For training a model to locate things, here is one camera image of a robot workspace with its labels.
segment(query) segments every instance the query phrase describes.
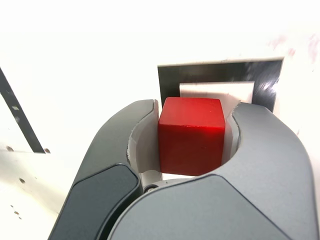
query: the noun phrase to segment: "wooden block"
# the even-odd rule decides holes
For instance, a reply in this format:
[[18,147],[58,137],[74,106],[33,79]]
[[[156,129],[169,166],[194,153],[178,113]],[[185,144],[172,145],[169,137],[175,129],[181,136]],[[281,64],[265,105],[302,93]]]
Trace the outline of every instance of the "wooden block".
[[199,176],[218,168],[224,135],[219,99],[168,97],[158,122],[161,172]]

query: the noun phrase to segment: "dark gray gripper pad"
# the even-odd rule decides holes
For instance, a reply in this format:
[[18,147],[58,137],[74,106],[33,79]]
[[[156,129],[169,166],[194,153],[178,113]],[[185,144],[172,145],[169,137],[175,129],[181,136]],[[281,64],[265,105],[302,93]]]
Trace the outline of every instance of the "dark gray gripper pad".
[[109,240],[288,240],[217,175],[154,190],[123,214]]
[[[121,208],[118,203],[138,187],[137,176],[122,164],[78,182],[71,189],[49,240],[96,240],[105,220],[121,213],[113,209]],[[111,217],[114,223],[117,216]]]
[[127,158],[134,127],[154,109],[154,101],[131,103],[97,132],[76,174],[49,240],[106,238],[117,217],[143,194]]

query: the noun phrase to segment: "black stripe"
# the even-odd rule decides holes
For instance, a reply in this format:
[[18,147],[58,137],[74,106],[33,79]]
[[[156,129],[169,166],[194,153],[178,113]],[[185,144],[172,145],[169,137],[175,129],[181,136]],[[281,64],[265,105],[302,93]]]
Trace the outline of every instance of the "black stripe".
[[32,129],[21,105],[11,89],[6,76],[0,68],[0,94],[10,109],[16,123],[19,125],[26,141],[34,153],[45,153],[34,130]]

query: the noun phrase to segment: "black square frame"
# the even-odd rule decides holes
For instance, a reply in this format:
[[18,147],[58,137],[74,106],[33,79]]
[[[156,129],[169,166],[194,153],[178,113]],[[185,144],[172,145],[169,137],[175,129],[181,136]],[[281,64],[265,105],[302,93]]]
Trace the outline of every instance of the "black square frame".
[[283,60],[158,66],[162,106],[167,97],[180,97],[182,83],[253,81],[252,103],[273,112]]

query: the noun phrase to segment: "red cube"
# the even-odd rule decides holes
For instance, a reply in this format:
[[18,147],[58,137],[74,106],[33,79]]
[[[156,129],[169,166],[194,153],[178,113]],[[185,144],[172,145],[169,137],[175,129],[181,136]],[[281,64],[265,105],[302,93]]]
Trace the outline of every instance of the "red cube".
[[161,172],[199,176],[218,168],[224,136],[219,99],[168,97],[158,122]]

